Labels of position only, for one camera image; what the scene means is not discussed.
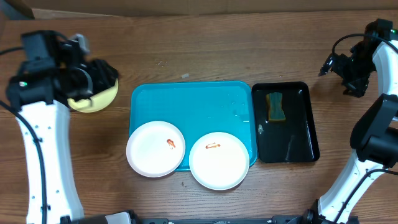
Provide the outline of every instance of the white plate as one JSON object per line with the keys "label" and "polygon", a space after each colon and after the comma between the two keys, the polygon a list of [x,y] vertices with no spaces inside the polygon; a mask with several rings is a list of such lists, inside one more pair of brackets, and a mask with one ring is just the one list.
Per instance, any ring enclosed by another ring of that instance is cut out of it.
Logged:
{"label": "white plate", "polygon": [[174,125],[152,121],[137,128],[127,142],[130,166],[146,177],[162,177],[173,172],[185,154],[185,140]]}
{"label": "white plate", "polygon": [[244,144],[228,133],[210,133],[192,147],[189,166],[194,178],[213,190],[237,186],[249,170],[249,153]]}

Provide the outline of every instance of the wooden table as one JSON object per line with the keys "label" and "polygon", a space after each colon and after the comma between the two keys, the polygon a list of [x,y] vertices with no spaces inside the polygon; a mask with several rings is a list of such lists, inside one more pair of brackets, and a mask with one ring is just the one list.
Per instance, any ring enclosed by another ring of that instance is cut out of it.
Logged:
{"label": "wooden table", "polygon": [[[241,14],[192,17],[133,17],[59,21],[9,21],[1,48],[21,45],[19,35],[54,29],[82,33],[92,57],[118,69],[119,93],[93,114],[72,113],[73,171],[87,216],[133,209],[140,217],[260,218],[302,214],[322,196],[351,153],[349,136],[377,98],[377,75],[366,95],[342,95],[341,78],[318,77],[333,43],[363,33],[378,17],[398,22],[398,11]],[[338,46],[348,54],[359,39]],[[15,75],[22,52],[0,57],[0,94]],[[321,157],[313,164],[257,161],[235,190],[202,187],[189,172],[163,179],[136,174],[125,156],[131,93],[143,83],[243,80],[255,83],[304,81],[310,88]],[[29,198],[19,127],[0,110],[0,222],[24,223]],[[398,223],[398,178],[383,175],[359,201],[361,223]]]}

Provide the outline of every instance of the cardboard box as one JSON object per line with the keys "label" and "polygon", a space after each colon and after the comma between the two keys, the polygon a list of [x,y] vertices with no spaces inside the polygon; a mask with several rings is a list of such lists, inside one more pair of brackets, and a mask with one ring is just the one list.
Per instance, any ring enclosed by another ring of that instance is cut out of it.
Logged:
{"label": "cardboard box", "polygon": [[397,0],[24,0],[31,8],[115,16],[398,9]]}
{"label": "cardboard box", "polygon": [[23,0],[5,0],[15,10],[28,18],[34,18],[30,7]]}

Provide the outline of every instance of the blue tray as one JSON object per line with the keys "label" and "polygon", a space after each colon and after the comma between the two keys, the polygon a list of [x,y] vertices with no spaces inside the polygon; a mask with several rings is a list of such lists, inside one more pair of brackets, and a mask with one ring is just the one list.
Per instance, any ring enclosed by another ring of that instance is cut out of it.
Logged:
{"label": "blue tray", "polygon": [[131,96],[130,135],[150,121],[169,122],[183,134],[185,156],[177,171],[190,170],[193,144],[216,131],[230,133],[243,142],[250,166],[257,159],[251,89],[242,81],[141,85]]}

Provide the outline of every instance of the green sponge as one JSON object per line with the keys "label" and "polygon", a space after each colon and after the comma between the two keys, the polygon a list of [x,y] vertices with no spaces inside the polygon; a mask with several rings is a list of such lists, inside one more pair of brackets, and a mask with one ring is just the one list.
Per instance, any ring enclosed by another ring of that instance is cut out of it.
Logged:
{"label": "green sponge", "polygon": [[282,110],[282,94],[275,92],[266,96],[268,106],[268,121],[285,121],[285,113]]}

